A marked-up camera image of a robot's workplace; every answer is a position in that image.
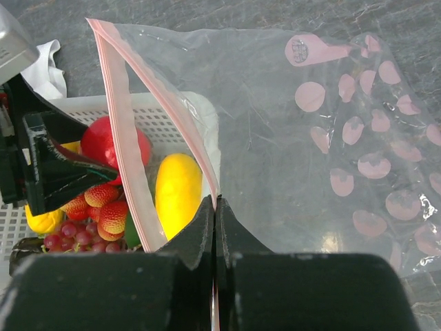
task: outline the gray table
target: gray table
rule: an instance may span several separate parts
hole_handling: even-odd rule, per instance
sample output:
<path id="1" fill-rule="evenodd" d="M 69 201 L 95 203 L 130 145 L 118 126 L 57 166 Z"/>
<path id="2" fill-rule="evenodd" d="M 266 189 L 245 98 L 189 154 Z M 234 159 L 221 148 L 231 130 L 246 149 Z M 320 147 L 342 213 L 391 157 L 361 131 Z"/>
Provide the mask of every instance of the gray table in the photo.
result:
<path id="1" fill-rule="evenodd" d="M 85 17 L 115 23 L 200 28 L 282 28 L 348 40 L 378 34 L 416 94 L 441 122 L 441 1 L 438 0 L 3 0 L 37 43 L 58 39 L 68 96 L 104 94 L 95 41 Z M 425 330 L 441 325 L 439 274 L 404 280 Z"/>

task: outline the red grape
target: red grape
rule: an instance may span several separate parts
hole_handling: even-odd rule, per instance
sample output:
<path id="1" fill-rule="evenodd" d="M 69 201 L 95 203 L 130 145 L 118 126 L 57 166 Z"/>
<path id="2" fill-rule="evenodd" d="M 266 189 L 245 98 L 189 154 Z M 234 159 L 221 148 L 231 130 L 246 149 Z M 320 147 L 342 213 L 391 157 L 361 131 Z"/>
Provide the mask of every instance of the red grape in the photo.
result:
<path id="1" fill-rule="evenodd" d="M 115 253 L 115 252 L 119 252 L 121 249 L 119 247 L 118 243 L 109 243 L 106 248 L 105 248 L 105 252 L 106 253 Z"/>
<path id="2" fill-rule="evenodd" d="M 58 235 L 56 235 L 56 234 L 49 234 L 44 240 L 43 240 L 43 243 L 44 243 L 44 246 L 47 248 L 47 249 L 51 249 L 51 248 L 54 248 L 55 246 L 57 246 L 57 245 L 59 245 L 60 244 L 60 241 L 61 241 L 61 238 L 58 236 Z"/>
<path id="3" fill-rule="evenodd" d="M 88 249 L 87 245 L 80 245 L 76 251 L 77 252 L 87 252 L 88 250 L 89 249 Z"/>
<path id="4" fill-rule="evenodd" d="M 92 235 L 86 230 L 78 232 L 75 238 L 80 245 L 89 245 L 92 241 Z"/>
<path id="5" fill-rule="evenodd" d="M 72 222 L 65 222 L 61 227 L 61 232 L 66 238 L 72 238 L 76 235 L 76 226 Z"/>
<path id="6" fill-rule="evenodd" d="M 63 238 L 61 240 L 61 250 L 63 252 L 65 252 L 66 250 L 71 250 L 74 242 L 75 240 L 73 238 Z"/>
<path id="7" fill-rule="evenodd" d="M 96 252 L 96 253 L 104 253 L 106 246 L 107 246 L 107 243 L 105 243 L 104 241 L 101 241 L 99 243 L 95 243 L 92 246 L 92 251 Z"/>
<path id="8" fill-rule="evenodd" d="M 76 224 L 76 233 L 85 231 L 85 224 Z"/>
<path id="9" fill-rule="evenodd" d="M 85 229 L 92 235 L 96 236 L 98 234 L 98 224 L 95 222 L 87 224 Z"/>

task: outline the white plastic basket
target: white plastic basket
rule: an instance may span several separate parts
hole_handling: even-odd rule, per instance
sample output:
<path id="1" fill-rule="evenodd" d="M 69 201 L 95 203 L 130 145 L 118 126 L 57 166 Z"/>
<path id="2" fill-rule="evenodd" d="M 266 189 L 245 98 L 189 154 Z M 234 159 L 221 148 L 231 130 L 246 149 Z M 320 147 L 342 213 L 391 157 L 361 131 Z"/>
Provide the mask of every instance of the white plastic basket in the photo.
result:
<path id="1" fill-rule="evenodd" d="M 218 149 L 218 121 L 213 105 L 199 94 L 183 92 L 200 112 L 201 124 L 196 121 L 200 132 L 208 132 L 204 138 L 210 161 L 219 180 L 221 153 Z M 90 125 L 93 121 L 107 114 L 105 96 L 78 97 L 52 100 L 56 107 L 81 121 Z M 132 94 L 132 107 L 136 125 L 149 137 L 152 143 L 151 169 L 154 170 L 159 162 L 169 154 L 183 152 L 189 154 L 189 148 L 181 134 L 170 121 L 158 101 L 150 93 Z M 203 183 L 203 197 L 209 194 L 206 179 Z M 5 288 L 9 283 L 8 274 L 9 256 L 13 245 L 25 237 L 33 237 L 27 226 L 23 208 L 14 209 L 11 205 L 4 205 L 0 209 L 0 288 Z"/>

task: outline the yellow fruit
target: yellow fruit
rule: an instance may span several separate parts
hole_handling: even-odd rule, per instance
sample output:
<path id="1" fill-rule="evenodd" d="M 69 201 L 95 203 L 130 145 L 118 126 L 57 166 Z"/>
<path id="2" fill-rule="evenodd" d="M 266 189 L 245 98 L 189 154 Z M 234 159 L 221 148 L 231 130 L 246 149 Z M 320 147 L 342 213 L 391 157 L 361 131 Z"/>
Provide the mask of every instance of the yellow fruit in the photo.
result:
<path id="1" fill-rule="evenodd" d="M 69 150 L 73 153 L 79 154 L 80 142 L 74 141 L 73 143 L 63 143 L 61 144 L 66 150 Z"/>
<path id="2" fill-rule="evenodd" d="M 193 219 L 201 204 L 202 172 L 185 154 L 171 154 L 159 166 L 155 204 L 168 240 Z"/>
<path id="3" fill-rule="evenodd" d="M 63 220 L 63 211 L 60 209 L 39 216 L 32 216 L 29 206 L 25 205 L 25 214 L 29 228 L 38 234 L 53 232 Z"/>

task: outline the yellow mango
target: yellow mango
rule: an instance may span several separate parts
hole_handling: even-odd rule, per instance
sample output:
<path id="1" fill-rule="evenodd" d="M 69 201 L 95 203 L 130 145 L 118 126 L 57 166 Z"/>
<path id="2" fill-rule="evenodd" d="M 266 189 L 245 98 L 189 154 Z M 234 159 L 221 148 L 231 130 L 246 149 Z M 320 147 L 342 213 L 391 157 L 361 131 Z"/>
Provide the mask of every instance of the yellow mango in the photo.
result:
<path id="1" fill-rule="evenodd" d="M 202 172 L 185 154 L 168 155 L 156 178 L 155 205 L 167 240 L 193 219 L 201 204 Z"/>

